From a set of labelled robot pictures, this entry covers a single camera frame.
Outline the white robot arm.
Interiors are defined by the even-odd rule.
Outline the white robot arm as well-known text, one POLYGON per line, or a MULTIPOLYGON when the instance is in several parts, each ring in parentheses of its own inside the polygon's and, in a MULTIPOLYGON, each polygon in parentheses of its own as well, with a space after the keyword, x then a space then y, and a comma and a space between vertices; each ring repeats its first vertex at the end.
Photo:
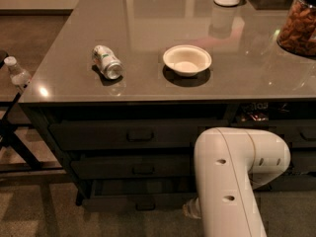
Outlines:
POLYGON ((284 140, 264 130, 211 128, 197 139, 194 163, 197 197, 184 214, 202 221, 204 237, 267 237, 253 190, 288 168, 284 140))

